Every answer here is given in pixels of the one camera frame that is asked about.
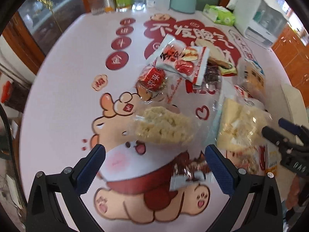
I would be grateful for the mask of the yellow cake clear bag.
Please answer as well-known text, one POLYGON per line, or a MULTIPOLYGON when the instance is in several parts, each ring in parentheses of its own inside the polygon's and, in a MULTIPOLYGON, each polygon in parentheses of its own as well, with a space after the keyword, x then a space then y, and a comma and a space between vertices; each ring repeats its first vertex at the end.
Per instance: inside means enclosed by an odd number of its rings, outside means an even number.
POLYGON ((225 98, 216 140, 217 148, 243 152, 262 145, 262 129, 271 124, 272 117, 268 112, 225 98))

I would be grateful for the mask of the blue white cracker pack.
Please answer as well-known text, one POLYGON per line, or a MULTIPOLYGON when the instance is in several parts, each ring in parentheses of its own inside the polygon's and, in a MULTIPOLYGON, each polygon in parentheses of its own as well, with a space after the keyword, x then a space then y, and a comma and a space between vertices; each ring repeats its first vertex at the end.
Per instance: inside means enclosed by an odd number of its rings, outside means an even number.
POLYGON ((265 96, 265 73, 255 60, 241 59, 237 71, 237 84, 240 87, 256 99, 265 96))

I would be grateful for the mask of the dark chocolate snack pack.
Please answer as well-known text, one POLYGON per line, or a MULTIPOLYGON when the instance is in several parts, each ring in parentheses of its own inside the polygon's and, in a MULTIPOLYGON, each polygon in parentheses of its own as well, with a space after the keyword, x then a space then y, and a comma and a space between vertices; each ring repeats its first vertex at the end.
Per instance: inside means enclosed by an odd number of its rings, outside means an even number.
POLYGON ((204 74, 204 84, 207 89, 221 89, 221 73, 217 66, 207 66, 204 74))

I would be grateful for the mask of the brown striped wafer pack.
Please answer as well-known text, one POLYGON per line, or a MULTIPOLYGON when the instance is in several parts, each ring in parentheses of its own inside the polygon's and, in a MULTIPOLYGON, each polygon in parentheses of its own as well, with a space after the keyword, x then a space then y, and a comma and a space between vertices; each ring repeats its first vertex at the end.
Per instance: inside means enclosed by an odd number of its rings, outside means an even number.
POLYGON ((169 191, 176 191, 194 183, 210 184, 214 176, 208 166, 205 154, 201 151, 197 158, 179 158, 173 165, 169 191))

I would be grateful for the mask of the rice crisp snack bag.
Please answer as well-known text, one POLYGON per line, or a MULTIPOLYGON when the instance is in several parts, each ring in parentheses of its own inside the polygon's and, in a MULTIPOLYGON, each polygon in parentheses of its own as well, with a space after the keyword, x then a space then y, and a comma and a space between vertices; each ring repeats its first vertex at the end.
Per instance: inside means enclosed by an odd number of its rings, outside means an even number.
POLYGON ((142 142, 183 146, 193 141, 198 128, 198 122, 186 114, 165 105, 146 105, 132 116, 129 132, 142 142))

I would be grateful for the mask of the white red snack bag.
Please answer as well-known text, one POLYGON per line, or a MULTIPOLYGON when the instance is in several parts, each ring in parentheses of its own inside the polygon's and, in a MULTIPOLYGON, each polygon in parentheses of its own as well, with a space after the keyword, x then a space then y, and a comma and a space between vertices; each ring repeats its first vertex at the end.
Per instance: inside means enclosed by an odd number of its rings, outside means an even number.
POLYGON ((209 57, 208 47, 186 46, 167 34, 157 50, 147 58, 147 63, 158 69, 177 73, 192 84, 200 86, 204 80, 209 57))

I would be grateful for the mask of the red round snack pack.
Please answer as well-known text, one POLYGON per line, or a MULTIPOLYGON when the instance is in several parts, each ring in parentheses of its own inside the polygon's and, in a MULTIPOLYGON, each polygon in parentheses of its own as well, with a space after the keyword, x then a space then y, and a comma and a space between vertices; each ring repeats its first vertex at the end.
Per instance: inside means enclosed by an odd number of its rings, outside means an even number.
POLYGON ((168 77, 163 69, 146 66, 136 82, 136 90, 140 98, 145 101, 161 102, 166 97, 168 77))

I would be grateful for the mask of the orange white oats pack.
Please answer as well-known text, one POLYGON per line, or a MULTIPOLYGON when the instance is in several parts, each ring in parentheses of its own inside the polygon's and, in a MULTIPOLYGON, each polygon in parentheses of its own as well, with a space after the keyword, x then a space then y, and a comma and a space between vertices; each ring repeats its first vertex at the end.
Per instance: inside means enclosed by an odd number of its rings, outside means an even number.
POLYGON ((275 145, 268 143, 265 147, 265 174, 268 172, 277 176, 278 164, 279 164, 279 151, 275 145))

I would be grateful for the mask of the white plastic storage bin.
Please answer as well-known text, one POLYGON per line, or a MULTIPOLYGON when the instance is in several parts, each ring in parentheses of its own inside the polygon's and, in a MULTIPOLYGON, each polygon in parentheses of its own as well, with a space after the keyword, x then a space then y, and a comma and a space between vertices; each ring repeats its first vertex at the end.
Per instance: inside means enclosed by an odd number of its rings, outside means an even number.
POLYGON ((283 106, 280 117, 308 128, 308 116, 301 92, 287 83, 281 83, 281 91, 283 95, 283 106))

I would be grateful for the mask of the green small snack pack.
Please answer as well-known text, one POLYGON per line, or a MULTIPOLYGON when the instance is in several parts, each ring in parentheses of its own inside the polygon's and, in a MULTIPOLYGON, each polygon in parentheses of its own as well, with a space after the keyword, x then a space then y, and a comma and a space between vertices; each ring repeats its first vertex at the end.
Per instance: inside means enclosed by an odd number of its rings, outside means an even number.
POLYGON ((218 60, 212 57, 208 58, 208 65, 209 66, 217 66, 220 70, 220 73, 224 77, 233 77, 237 75, 236 67, 229 63, 222 60, 218 60))

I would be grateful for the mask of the white tabletop sterilizer cabinet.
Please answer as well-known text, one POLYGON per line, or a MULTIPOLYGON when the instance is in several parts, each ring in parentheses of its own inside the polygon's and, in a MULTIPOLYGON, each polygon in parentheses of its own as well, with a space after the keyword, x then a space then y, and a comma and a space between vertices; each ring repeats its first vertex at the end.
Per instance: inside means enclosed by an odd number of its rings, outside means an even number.
POLYGON ((230 0, 226 6, 235 16, 234 27, 263 48, 270 48, 288 23, 276 0, 230 0))

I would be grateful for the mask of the printed pink tablecloth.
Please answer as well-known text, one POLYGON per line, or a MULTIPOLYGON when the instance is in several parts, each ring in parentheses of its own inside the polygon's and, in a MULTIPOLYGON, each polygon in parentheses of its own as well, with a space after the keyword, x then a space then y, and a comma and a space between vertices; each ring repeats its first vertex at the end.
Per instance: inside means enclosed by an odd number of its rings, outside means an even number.
POLYGON ((200 13, 85 15, 42 65, 21 131, 27 231, 206 231, 248 177, 293 175, 265 125, 290 118, 270 48, 200 13))

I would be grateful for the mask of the green wet wipes pack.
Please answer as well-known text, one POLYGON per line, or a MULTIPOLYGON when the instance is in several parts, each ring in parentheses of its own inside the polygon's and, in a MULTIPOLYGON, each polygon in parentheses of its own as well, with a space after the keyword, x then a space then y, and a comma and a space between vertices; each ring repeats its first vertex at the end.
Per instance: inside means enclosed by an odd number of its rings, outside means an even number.
POLYGON ((226 26, 233 26, 236 19, 232 12, 222 6, 206 4, 202 13, 212 22, 226 26))

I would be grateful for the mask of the small glass jar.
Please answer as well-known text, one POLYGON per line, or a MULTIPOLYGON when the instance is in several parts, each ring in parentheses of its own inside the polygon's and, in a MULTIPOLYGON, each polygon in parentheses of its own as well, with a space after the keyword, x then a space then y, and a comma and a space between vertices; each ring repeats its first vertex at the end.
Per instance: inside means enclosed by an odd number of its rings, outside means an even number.
POLYGON ((133 10, 144 10, 145 0, 132 0, 132 9, 133 10))

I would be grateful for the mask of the glass sliding door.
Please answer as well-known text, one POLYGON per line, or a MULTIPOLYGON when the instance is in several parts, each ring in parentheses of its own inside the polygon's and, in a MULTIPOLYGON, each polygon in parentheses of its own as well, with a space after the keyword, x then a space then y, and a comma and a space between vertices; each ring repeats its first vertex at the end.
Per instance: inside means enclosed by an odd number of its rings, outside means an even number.
POLYGON ((9 50, 33 74, 66 29, 93 0, 25 0, 3 30, 9 50))

